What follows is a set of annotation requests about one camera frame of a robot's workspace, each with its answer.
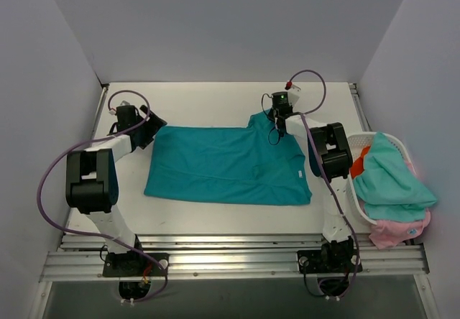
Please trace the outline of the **teal t-shirt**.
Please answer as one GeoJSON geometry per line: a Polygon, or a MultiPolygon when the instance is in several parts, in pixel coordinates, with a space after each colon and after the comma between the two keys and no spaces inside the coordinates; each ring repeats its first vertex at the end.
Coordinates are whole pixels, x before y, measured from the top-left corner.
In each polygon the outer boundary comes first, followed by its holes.
{"type": "Polygon", "coordinates": [[[253,114],[246,127],[166,126],[157,133],[144,194],[201,203],[302,206],[312,193],[295,137],[253,114]]]}

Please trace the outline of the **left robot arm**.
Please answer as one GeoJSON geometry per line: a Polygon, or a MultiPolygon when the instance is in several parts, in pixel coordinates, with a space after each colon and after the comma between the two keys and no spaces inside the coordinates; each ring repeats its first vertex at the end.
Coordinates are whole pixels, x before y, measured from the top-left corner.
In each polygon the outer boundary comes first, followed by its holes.
{"type": "Polygon", "coordinates": [[[124,103],[114,109],[116,122],[102,143],[73,151],[66,158],[65,198],[71,208],[85,215],[103,236],[108,252],[121,254],[119,267],[128,275],[145,266],[137,235],[128,227],[118,206],[116,163],[136,149],[145,149],[167,122],[146,105],[124,103]]]}

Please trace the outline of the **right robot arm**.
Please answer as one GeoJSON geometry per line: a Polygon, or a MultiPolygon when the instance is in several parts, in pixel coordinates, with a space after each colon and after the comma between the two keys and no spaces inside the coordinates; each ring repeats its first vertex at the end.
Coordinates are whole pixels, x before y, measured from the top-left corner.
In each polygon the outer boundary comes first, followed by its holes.
{"type": "Polygon", "coordinates": [[[327,124],[295,112],[293,103],[298,97],[293,93],[278,91],[269,97],[272,107],[266,115],[274,123],[278,137],[291,135],[307,141],[309,168],[323,180],[323,194],[332,197],[323,199],[322,235],[327,247],[320,251],[319,262],[323,268],[334,271],[345,262],[340,247],[354,251],[357,242],[356,233],[332,187],[334,179],[349,176],[353,163],[344,127],[339,122],[327,124]]]}

